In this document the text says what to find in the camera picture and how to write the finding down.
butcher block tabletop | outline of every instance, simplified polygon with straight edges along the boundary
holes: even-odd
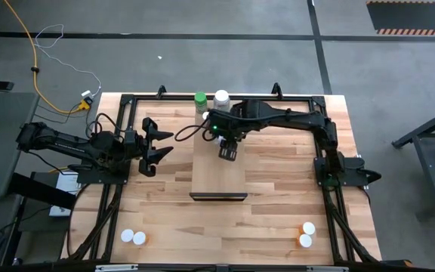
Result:
[[[102,93],[99,113],[114,120],[122,93]],[[356,155],[345,97],[326,95],[329,117],[337,124],[338,149]],[[305,102],[273,101],[272,107],[308,112]],[[195,123],[194,102],[142,100],[137,105],[134,128],[152,118],[160,131],[178,132]],[[114,127],[101,119],[103,130]],[[265,128],[251,132],[242,142],[245,159],[244,202],[195,202],[189,197],[193,176],[193,139],[154,141],[159,147],[173,146],[157,166],[153,178],[138,172],[138,161],[124,186],[111,262],[178,264],[332,264],[329,232],[321,189],[316,185],[313,136],[308,131]],[[74,252],[95,225],[102,187],[90,185],[82,193],[71,221],[70,250]],[[350,228],[377,259],[381,259],[372,213],[365,193],[343,188]],[[309,249],[297,246],[298,226],[311,221],[316,226]],[[143,231],[147,244],[124,243],[125,229]],[[342,232],[337,227],[341,254],[346,258]],[[100,239],[103,251],[107,229]]]

black floor mat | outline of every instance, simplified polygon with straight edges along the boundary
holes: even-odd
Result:
[[[369,1],[377,34],[435,36],[435,2]]]

white bottle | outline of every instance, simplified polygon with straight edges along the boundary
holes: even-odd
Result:
[[[214,108],[226,112],[230,111],[230,95],[227,91],[216,91],[216,94],[214,95]]]

bottle cap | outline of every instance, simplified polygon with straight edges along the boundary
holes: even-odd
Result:
[[[309,248],[311,247],[311,237],[308,234],[301,234],[300,235],[300,245],[303,246],[304,248]]]
[[[142,231],[136,232],[134,235],[134,244],[142,246],[145,243],[146,235]]]
[[[124,242],[130,242],[132,241],[132,238],[134,238],[134,231],[124,230],[122,231],[122,234],[120,234],[120,238],[122,238],[122,241]]]
[[[305,224],[303,224],[303,232],[308,235],[313,235],[315,233],[315,225],[312,222],[305,222]]]
[[[214,98],[216,98],[216,100],[219,102],[226,102],[230,99],[230,95],[225,90],[219,90],[216,91]]]
[[[194,102],[199,105],[206,104],[208,103],[208,98],[206,97],[205,93],[200,91],[194,94]]]

green bottle cap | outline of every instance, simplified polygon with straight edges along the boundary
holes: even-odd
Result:
[[[208,98],[206,97],[205,93],[198,92],[194,95],[194,102],[198,105],[206,104],[208,103]]]

